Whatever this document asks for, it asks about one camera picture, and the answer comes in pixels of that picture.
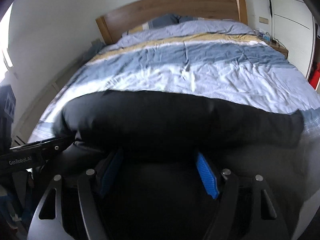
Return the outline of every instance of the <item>screw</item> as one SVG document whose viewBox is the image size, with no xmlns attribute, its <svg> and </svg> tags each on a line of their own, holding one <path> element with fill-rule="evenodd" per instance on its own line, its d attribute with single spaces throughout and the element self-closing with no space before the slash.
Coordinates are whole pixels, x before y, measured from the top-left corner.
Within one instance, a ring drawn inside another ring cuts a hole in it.
<svg viewBox="0 0 320 240">
<path fill-rule="evenodd" d="M 91 176 L 95 173 L 95 170 L 94 169 L 88 169 L 85 174 L 87 174 L 88 176 Z"/>
<path fill-rule="evenodd" d="M 222 174 L 223 174 L 223 175 L 230 175 L 230 174 L 231 174 L 231 170 L 229 170 L 229 169 L 223 169 L 223 170 L 222 170 Z"/>
<path fill-rule="evenodd" d="M 256 181 L 263 181 L 263 177 L 261 175 L 256 175 Z"/>
<path fill-rule="evenodd" d="M 53 180 L 54 181 L 59 181 L 61 178 L 62 178 L 61 175 L 58 174 L 58 175 L 53 177 Z"/>
</svg>

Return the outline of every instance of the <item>red object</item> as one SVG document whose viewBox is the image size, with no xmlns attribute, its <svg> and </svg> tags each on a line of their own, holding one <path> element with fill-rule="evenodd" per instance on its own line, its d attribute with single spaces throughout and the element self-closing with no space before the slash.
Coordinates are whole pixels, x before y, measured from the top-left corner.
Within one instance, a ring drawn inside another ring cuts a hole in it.
<svg viewBox="0 0 320 240">
<path fill-rule="evenodd" d="M 317 63 L 317 69 L 315 70 L 311 80 L 309 81 L 310 85 L 316 89 L 320 79 L 320 62 Z"/>
</svg>

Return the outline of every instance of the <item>nightstand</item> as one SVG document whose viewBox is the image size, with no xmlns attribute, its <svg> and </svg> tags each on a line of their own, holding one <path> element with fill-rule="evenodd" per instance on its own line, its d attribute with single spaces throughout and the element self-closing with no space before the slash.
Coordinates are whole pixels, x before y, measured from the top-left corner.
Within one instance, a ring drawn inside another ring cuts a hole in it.
<svg viewBox="0 0 320 240">
<path fill-rule="evenodd" d="M 272 43 L 271 41 L 267 44 L 276 51 L 279 51 L 281 54 L 285 56 L 286 59 L 288 59 L 289 51 L 284 46 L 280 45 L 279 43 Z"/>
</svg>

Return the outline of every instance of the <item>blue textured pad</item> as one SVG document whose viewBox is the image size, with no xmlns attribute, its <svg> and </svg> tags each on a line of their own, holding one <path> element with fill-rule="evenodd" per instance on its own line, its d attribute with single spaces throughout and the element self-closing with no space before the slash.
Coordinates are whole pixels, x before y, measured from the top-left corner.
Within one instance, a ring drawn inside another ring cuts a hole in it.
<svg viewBox="0 0 320 240">
<path fill-rule="evenodd" d="M 210 166 L 208 165 L 206 159 L 201 153 L 198 153 L 196 166 L 200 174 L 202 183 L 205 190 L 213 199 L 217 199 L 219 196 L 219 190 L 217 186 L 217 178 L 212 172 Z"/>
<path fill-rule="evenodd" d="M 106 168 L 101 182 L 99 195 L 103 198 L 110 190 L 123 160 L 122 151 L 118 151 Z"/>
</svg>

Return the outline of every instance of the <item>headboard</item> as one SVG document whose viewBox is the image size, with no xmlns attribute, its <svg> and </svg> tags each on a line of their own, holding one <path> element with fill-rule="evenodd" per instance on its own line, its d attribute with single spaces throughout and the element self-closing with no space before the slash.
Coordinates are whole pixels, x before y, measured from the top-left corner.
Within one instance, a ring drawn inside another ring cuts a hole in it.
<svg viewBox="0 0 320 240">
<path fill-rule="evenodd" d="M 96 19 L 106 44 L 122 33 L 167 13 L 212 19 L 233 19 L 248 24 L 245 0 L 139 0 Z"/>
</svg>

